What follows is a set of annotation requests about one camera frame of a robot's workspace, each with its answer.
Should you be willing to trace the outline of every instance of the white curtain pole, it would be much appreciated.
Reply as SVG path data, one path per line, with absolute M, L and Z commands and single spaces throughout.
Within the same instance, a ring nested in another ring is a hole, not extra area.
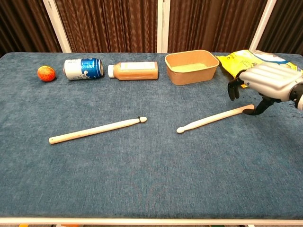
M 170 0 L 164 0 L 163 3 L 163 33 L 162 33 L 162 53 L 167 53 L 169 44 L 169 13 Z
M 157 53 L 162 53 L 163 0 L 158 0 Z
M 257 28 L 254 38 L 250 44 L 250 50 L 254 51 L 258 47 L 258 44 L 263 35 L 264 29 L 267 25 L 267 22 L 269 20 L 269 17 L 271 15 L 271 12 L 273 11 L 275 4 L 276 4 L 276 0 L 267 0 L 267 4 L 264 8 L 258 28 Z
M 54 0 L 43 0 L 43 3 L 63 53 L 71 53 L 71 46 L 65 33 L 56 3 Z

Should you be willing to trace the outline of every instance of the wooden drumstick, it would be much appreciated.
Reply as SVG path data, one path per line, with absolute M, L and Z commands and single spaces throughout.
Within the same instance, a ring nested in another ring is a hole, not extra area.
M 76 131 L 76 132 L 64 134 L 64 135 L 61 135 L 61 136 L 51 137 L 51 138 L 49 138 L 48 141 L 51 144 L 60 143 L 60 142 L 73 140 L 73 139 L 81 138 L 81 137 L 84 137 L 84 136 L 90 136 L 90 135 L 105 132 L 105 131 L 120 129 L 120 128 L 123 128 L 123 127 L 131 126 L 131 125 L 137 124 L 137 123 L 143 123 L 143 122 L 146 122 L 146 121 L 147 121 L 146 117 L 129 119 L 129 120 L 121 121 L 121 122 L 102 125 L 102 126 L 92 128 L 92 129 L 86 129 L 86 130 L 82 130 L 82 131 Z
M 200 126 L 209 124 L 211 122 L 215 122 L 215 121 L 227 118 L 227 117 L 231 117 L 231 116 L 240 114 L 245 109 L 253 110 L 254 108 L 255 108 L 255 106 L 253 104 L 251 104 L 251 105 L 246 105 L 246 106 L 239 107 L 239 108 L 236 108 L 236 109 L 233 109 L 233 110 L 229 110 L 229 111 L 226 111 L 226 112 L 223 112 L 223 113 L 220 113 L 220 114 L 216 114 L 216 115 L 213 115 L 213 116 L 210 116 L 210 117 L 206 117 L 206 118 L 203 118 L 201 120 L 191 122 L 190 124 L 187 124 L 184 127 L 178 128 L 177 133 L 183 133 L 184 131 L 187 131 L 187 130 L 190 130 L 190 129 L 195 129 L 195 128 L 198 128 Z

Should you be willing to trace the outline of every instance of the orange bottle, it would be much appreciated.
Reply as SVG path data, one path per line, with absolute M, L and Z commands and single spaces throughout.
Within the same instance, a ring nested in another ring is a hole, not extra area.
M 118 80 L 158 79 L 158 63 L 149 62 L 120 62 L 109 65 L 108 76 Z

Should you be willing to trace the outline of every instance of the snack bag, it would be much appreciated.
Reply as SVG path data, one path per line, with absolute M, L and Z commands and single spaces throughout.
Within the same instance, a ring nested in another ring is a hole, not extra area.
M 242 50 L 229 54 L 228 56 L 216 56 L 219 59 L 222 66 L 234 77 L 236 78 L 237 74 L 241 70 L 246 70 L 254 65 L 259 65 L 263 62 L 272 62 L 282 65 L 293 70 L 302 71 L 299 67 L 292 64 L 291 62 L 280 58 L 272 53 L 266 53 L 262 51 L 250 51 Z

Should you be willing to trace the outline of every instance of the soda can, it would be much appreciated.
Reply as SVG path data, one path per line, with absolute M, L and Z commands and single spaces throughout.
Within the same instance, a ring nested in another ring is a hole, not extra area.
M 103 65 L 97 58 L 68 59 L 64 62 L 63 72 L 69 80 L 97 79 L 103 76 Z

